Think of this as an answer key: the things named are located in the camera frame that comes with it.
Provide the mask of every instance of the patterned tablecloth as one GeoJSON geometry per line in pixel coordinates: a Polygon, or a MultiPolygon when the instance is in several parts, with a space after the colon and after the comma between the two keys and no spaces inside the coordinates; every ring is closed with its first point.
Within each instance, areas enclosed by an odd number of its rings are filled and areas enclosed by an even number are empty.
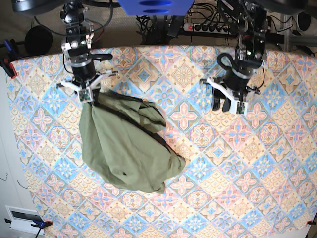
{"type": "MultiPolygon", "coordinates": [[[[248,115],[211,111],[199,79],[230,48],[128,47],[97,64],[119,76],[102,87],[154,101],[160,134],[186,158],[165,194],[116,189],[82,161],[81,107],[69,90],[61,55],[13,63],[7,79],[12,123],[35,207],[54,223],[47,237],[252,238],[301,229],[317,211],[317,64],[268,52],[265,83],[248,115]]],[[[262,71],[253,78],[262,82],[262,71]]]]}

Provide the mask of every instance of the power strip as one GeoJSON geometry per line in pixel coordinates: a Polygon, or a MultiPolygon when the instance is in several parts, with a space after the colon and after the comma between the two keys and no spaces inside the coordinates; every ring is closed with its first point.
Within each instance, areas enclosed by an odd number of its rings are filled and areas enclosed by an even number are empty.
{"type": "Polygon", "coordinates": [[[184,23],[183,26],[184,31],[189,32],[205,32],[205,33],[219,33],[219,34],[229,34],[229,27],[228,26],[216,26],[215,25],[201,25],[201,24],[194,24],[194,23],[184,23]]]}

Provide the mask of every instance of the green cloth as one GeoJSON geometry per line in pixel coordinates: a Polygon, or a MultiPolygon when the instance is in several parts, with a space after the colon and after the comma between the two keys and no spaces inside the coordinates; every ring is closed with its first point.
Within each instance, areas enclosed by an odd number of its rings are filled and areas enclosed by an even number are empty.
{"type": "Polygon", "coordinates": [[[83,106],[83,160],[117,188],[164,193],[164,181],[185,167],[184,158],[156,134],[165,127],[154,103],[100,93],[96,106],[83,106]]]}

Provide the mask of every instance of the cable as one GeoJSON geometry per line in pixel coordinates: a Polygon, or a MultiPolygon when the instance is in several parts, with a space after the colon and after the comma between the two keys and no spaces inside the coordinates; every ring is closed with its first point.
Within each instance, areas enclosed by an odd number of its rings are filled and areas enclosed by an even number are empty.
{"type": "Polygon", "coordinates": [[[18,180],[18,184],[19,184],[22,188],[24,188],[24,189],[29,189],[29,188],[31,188],[30,186],[28,186],[28,187],[23,187],[23,186],[20,184],[19,180],[18,180]]]}
{"type": "Polygon", "coordinates": [[[283,32],[283,31],[286,31],[286,30],[289,30],[289,29],[292,29],[292,28],[293,28],[293,24],[290,27],[287,27],[286,29],[283,29],[283,30],[280,30],[280,31],[277,31],[277,32],[283,32]]]}
{"type": "Polygon", "coordinates": [[[292,18],[292,16],[290,16],[289,19],[284,22],[284,21],[281,21],[280,19],[278,19],[276,16],[270,15],[269,17],[274,17],[276,20],[278,20],[280,23],[283,23],[283,24],[289,22],[289,20],[292,18]]]}
{"type": "Polygon", "coordinates": [[[206,6],[198,6],[198,7],[192,7],[191,9],[197,9],[197,10],[207,10],[210,11],[211,13],[214,13],[214,9],[208,8],[206,6]]]}
{"type": "Polygon", "coordinates": [[[190,14],[192,15],[193,13],[198,13],[198,14],[200,14],[201,16],[203,16],[204,18],[203,19],[207,19],[207,17],[205,16],[205,15],[203,15],[201,12],[199,12],[199,11],[193,11],[193,12],[191,12],[190,14]]]}
{"type": "Polygon", "coordinates": [[[243,8],[244,13],[246,14],[247,18],[248,18],[248,19],[251,21],[251,23],[252,23],[252,22],[253,22],[253,19],[252,19],[252,17],[250,16],[250,14],[249,14],[249,12],[248,12],[248,10],[247,10],[247,7],[246,7],[246,4],[245,4],[244,0],[241,0],[241,1],[240,1],[240,4],[242,5],[242,8],[243,8]]]}
{"type": "Polygon", "coordinates": [[[238,65],[237,63],[234,61],[233,57],[231,56],[231,54],[229,53],[221,53],[220,55],[218,55],[217,57],[217,63],[221,66],[221,68],[223,68],[224,70],[228,71],[231,68],[238,70],[238,65]],[[231,66],[227,66],[225,65],[221,60],[223,57],[227,57],[231,63],[231,66]]]}
{"type": "MultiPolygon", "coordinates": [[[[213,23],[213,20],[215,19],[215,17],[216,17],[217,15],[220,15],[219,12],[216,12],[216,14],[212,17],[211,20],[208,19],[208,20],[210,21],[210,23],[208,24],[208,26],[211,26],[211,24],[213,23]]],[[[215,24],[215,26],[217,26],[217,25],[219,24],[220,19],[221,19],[221,16],[219,16],[218,22],[215,24]]]]}
{"type": "MultiPolygon", "coordinates": [[[[99,22],[97,22],[97,21],[92,21],[92,20],[90,20],[90,19],[87,19],[87,20],[93,22],[93,23],[96,24],[96,25],[102,26],[101,23],[99,23],[99,22]]],[[[105,30],[102,29],[102,31],[101,31],[101,33],[99,34],[99,36],[94,40],[94,43],[97,42],[98,40],[100,40],[100,38],[101,38],[101,36],[103,35],[104,32],[105,32],[105,30]]]]}
{"type": "Polygon", "coordinates": [[[3,179],[3,178],[0,178],[2,181],[6,181],[7,179],[8,179],[8,173],[6,173],[6,177],[5,177],[5,179],[3,179]]]}
{"type": "Polygon", "coordinates": [[[219,12],[221,18],[223,19],[224,23],[226,23],[228,26],[230,26],[231,23],[229,22],[228,18],[226,18],[225,14],[223,13],[222,8],[221,8],[221,4],[222,4],[222,1],[218,0],[217,1],[218,12],[219,12]]]}
{"type": "Polygon", "coordinates": [[[143,45],[147,39],[147,33],[150,32],[153,28],[153,25],[148,27],[148,24],[150,22],[150,17],[147,15],[144,16],[136,16],[137,21],[139,22],[138,27],[140,31],[137,31],[136,33],[142,36],[141,45],[143,45]]]}
{"type": "Polygon", "coordinates": [[[263,67],[262,67],[262,72],[263,72],[263,82],[262,82],[262,84],[259,87],[257,87],[258,89],[260,89],[263,86],[264,80],[265,80],[265,72],[264,72],[264,68],[263,67]]]}
{"type": "Polygon", "coordinates": [[[283,48],[278,43],[276,43],[275,45],[280,51],[283,51],[283,48]]]}
{"type": "Polygon", "coordinates": [[[313,55],[314,57],[315,57],[315,54],[317,53],[317,51],[316,52],[311,52],[309,55],[311,56],[311,55],[313,55]]]}
{"type": "Polygon", "coordinates": [[[193,4],[193,6],[204,6],[206,8],[211,9],[212,11],[217,11],[216,6],[209,4],[209,3],[195,3],[195,4],[193,4]]]}
{"type": "Polygon", "coordinates": [[[82,82],[84,82],[84,80],[83,80],[80,76],[75,75],[74,73],[72,73],[72,72],[70,72],[70,71],[67,70],[66,65],[65,65],[65,58],[64,58],[64,56],[65,56],[65,55],[63,54],[63,66],[64,66],[65,71],[66,71],[67,73],[69,73],[69,74],[74,75],[74,77],[78,77],[82,82]]]}
{"type": "Polygon", "coordinates": [[[276,28],[275,22],[273,21],[272,18],[271,18],[271,21],[272,21],[272,23],[273,23],[273,25],[274,25],[275,31],[277,32],[277,28],[276,28]]]}
{"type": "MultiPolygon", "coordinates": [[[[97,29],[94,30],[94,31],[87,31],[86,33],[77,34],[77,35],[72,35],[72,36],[86,36],[87,34],[95,33],[95,32],[97,32],[97,31],[99,31],[99,30],[101,30],[101,29],[104,29],[106,26],[109,25],[109,23],[110,23],[111,20],[112,20],[112,17],[113,17],[113,7],[110,8],[110,16],[109,16],[107,22],[106,22],[104,25],[102,25],[101,27],[97,28],[97,29]]],[[[45,29],[47,29],[47,30],[50,31],[51,33],[54,33],[54,34],[59,35],[59,36],[69,36],[69,35],[66,35],[66,34],[58,33],[58,32],[56,32],[56,31],[50,29],[49,27],[43,25],[42,23],[40,23],[40,22],[38,21],[38,19],[37,19],[36,16],[34,16],[34,20],[35,20],[40,26],[43,26],[45,29]]]]}
{"type": "Polygon", "coordinates": [[[117,8],[121,7],[118,2],[100,2],[100,1],[91,1],[91,0],[83,0],[83,4],[88,6],[95,6],[95,7],[105,7],[105,8],[117,8]]]}

